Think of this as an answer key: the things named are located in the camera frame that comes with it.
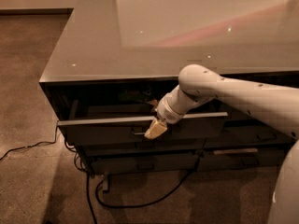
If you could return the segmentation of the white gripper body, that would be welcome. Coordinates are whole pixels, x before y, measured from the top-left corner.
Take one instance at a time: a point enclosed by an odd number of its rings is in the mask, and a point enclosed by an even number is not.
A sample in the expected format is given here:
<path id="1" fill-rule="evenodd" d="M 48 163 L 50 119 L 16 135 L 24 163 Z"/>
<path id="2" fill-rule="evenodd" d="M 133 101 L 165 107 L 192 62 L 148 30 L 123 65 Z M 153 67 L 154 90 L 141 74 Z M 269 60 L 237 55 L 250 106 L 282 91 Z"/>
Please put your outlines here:
<path id="1" fill-rule="evenodd" d="M 175 108 L 171 106 L 172 101 L 173 98 L 171 94 L 168 93 L 160 100 L 157 106 L 157 118 L 167 124 L 176 124 L 183 119 L 185 115 L 185 112 L 176 111 Z"/>

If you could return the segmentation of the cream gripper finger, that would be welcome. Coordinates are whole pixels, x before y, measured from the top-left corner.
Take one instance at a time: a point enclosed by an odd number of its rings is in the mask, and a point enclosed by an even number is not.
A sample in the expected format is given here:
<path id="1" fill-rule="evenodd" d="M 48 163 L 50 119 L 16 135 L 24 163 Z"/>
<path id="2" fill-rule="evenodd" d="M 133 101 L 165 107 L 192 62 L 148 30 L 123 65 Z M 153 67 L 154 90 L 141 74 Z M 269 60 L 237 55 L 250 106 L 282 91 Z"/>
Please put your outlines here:
<path id="1" fill-rule="evenodd" d="M 167 131 L 167 123 L 158 118 L 154 118 L 144 136 L 149 139 L 155 139 Z"/>

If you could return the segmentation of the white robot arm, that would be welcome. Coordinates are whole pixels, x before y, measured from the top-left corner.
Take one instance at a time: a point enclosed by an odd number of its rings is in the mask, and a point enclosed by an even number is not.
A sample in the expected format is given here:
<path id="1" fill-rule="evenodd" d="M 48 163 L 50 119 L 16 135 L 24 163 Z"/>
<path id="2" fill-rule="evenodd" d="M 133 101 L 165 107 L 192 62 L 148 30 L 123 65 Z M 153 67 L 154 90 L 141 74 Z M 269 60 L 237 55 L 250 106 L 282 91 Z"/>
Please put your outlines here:
<path id="1" fill-rule="evenodd" d="M 299 89 L 222 77 L 199 64 L 184 67 L 178 85 L 158 103 L 145 133 L 155 139 L 191 109 L 217 99 L 296 139 L 299 136 Z"/>

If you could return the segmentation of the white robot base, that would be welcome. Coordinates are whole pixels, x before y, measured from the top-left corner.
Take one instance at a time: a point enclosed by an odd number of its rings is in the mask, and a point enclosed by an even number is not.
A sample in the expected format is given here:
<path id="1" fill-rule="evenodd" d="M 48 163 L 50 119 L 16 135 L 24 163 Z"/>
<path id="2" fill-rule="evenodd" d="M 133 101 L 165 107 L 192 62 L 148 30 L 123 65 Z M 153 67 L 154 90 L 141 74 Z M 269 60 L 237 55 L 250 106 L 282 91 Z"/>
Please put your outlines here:
<path id="1" fill-rule="evenodd" d="M 267 224 L 299 224 L 299 141 L 280 168 Z"/>

